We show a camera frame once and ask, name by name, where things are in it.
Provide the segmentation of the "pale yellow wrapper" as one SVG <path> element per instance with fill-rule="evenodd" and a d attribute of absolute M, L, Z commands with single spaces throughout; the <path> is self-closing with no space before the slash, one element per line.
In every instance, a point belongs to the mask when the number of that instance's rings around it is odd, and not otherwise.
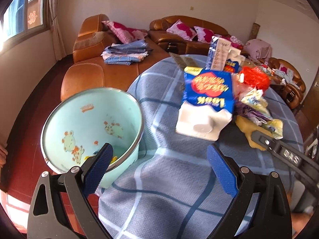
<path fill-rule="evenodd" d="M 266 123 L 263 123 L 260 127 L 269 131 L 275 139 L 283 138 L 283 122 L 280 119 L 274 119 L 271 116 L 269 110 L 267 109 L 268 102 L 264 99 L 262 90 L 257 90 L 254 88 L 239 102 L 252 107 L 264 115 Z"/>

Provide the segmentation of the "pinkish clear plastic bag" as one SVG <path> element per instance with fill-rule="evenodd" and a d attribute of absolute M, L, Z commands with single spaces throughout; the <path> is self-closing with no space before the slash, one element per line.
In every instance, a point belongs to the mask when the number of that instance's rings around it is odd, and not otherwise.
<path fill-rule="evenodd" d="M 244 83 L 243 73 L 232 73 L 232 93 L 236 100 L 241 101 L 246 94 L 252 91 L 254 88 Z"/>

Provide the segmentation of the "red plastic bag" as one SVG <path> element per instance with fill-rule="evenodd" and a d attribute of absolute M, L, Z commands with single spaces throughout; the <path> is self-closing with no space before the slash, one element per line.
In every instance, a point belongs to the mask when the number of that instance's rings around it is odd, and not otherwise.
<path fill-rule="evenodd" d="M 258 67 L 244 66 L 239 73 L 239 79 L 242 83 L 257 90 L 266 91 L 270 86 L 268 75 Z"/>

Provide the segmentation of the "purple foil wrapper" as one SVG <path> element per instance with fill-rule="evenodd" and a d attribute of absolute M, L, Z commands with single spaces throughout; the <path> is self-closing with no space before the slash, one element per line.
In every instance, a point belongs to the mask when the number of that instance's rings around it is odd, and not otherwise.
<path fill-rule="evenodd" d="M 257 126 L 261 126 L 263 123 L 266 123 L 264 115 L 262 115 L 260 112 L 253 109 L 252 107 L 239 101 L 235 103 L 234 115 L 247 118 Z"/>

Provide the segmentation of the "pink cloth covered object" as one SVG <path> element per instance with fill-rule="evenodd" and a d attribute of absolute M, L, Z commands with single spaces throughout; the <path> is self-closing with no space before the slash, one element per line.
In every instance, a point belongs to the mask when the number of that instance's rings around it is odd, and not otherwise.
<path fill-rule="evenodd" d="M 247 41 L 243 50 L 248 53 L 251 59 L 265 59 L 267 61 L 272 56 L 271 45 L 261 39 Z"/>

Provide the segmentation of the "patterned paper sheet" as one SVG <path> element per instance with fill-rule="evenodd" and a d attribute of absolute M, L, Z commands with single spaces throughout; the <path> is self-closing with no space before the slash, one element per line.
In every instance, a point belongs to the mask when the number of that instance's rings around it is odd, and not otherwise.
<path fill-rule="evenodd" d="M 174 60 L 176 65 L 183 71 L 187 66 L 199 68 L 197 63 L 188 56 L 180 56 L 175 53 L 169 53 L 170 57 Z"/>

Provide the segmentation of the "tall white grey carton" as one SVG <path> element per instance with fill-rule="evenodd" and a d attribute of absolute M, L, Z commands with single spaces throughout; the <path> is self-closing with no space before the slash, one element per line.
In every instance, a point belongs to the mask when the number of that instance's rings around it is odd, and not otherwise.
<path fill-rule="evenodd" d="M 212 36 L 206 62 L 206 70 L 223 71 L 230 47 L 231 42 L 229 40 Z"/>

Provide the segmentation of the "folded blue plaid cloths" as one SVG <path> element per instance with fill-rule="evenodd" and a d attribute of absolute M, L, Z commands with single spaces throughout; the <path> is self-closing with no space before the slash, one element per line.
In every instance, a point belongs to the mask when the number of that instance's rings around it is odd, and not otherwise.
<path fill-rule="evenodd" d="M 152 48 L 145 40 L 138 40 L 129 44 L 107 46 L 100 56 L 105 64 L 130 65 L 142 62 L 151 51 Z"/>

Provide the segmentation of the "beige curtain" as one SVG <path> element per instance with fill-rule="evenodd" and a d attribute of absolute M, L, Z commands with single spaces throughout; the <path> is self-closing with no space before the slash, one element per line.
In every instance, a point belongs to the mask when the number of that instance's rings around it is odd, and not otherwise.
<path fill-rule="evenodd" d="M 58 21 L 58 0 L 49 0 L 50 30 L 55 58 L 60 61 L 67 54 L 65 51 L 61 29 Z"/>

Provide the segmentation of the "pink red pillow middle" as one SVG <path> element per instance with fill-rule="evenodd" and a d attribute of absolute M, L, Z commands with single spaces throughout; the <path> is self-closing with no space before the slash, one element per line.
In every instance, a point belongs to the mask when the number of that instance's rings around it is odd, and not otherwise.
<path fill-rule="evenodd" d="M 212 37 L 214 36 L 214 32 L 210 29 L 194 26 L 194 29 L 197 33 L 197 40 L 201 43 L 210 44 Z"/>

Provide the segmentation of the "pink red pillow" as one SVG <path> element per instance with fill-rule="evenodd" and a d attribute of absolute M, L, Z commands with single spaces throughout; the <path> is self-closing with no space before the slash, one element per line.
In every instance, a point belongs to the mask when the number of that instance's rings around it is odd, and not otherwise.
<path fill-rule="evenodd" d="M 214 32 L 210 29 L 194 26 L 194 29 L 197 33 L 197 40 L 201 43 L 210 44 L 212 37 L 214 36 Z"/>
<path fill-rule="evenodd" d="M 197 33 L 181 20 L 177 20 L 170 28 L 166 30 L 166 32 L 178 35 L 186 41 L 192 41 L 197 36 Z"/>

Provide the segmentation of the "pink pillow on chaise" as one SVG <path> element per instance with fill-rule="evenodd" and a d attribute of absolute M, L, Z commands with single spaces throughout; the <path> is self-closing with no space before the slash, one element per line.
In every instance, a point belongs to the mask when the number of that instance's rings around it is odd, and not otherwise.
<path fill-rule="evenodd" d="M 126 27 L 125 25 L 114 21 L 102 21 L 116 37 L 123 43 L 129 44 L 137 40 L 145 40 L 148 35 L 147 31 Z"/>

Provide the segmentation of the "brown leather long sofa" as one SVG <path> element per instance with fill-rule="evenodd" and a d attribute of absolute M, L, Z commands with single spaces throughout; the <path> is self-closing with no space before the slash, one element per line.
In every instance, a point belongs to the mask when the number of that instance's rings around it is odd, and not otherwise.
<path fill-rule="evenodd" d="M 231 42 L 231 46 L 243 50 L 243 43 L 223 27 L 188 16 L 168 16 L 154 20 L 149 25 L 148 36 L 167 52 L 207 55 L 213 36 Z"/>

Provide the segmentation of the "pink red pillow left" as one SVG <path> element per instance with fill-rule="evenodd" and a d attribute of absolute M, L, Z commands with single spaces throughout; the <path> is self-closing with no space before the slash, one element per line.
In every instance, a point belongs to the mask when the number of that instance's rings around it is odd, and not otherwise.
<path fill-rule="evenodd" d="M 181 20 L 177 20 L 170 28 L 166 30 L 166 32 L 178 35 L 186 41 L 192 41 L 197 36 L 197 33 Z"/>

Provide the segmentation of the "window with frame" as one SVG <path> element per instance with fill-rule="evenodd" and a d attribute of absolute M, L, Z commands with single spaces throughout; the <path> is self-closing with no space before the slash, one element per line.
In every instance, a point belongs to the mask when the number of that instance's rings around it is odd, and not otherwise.
<path fill-rule="evenodd" d="M 48 0 L 11 0 L 1 14 L 1 51 L 46 31 Z"/>

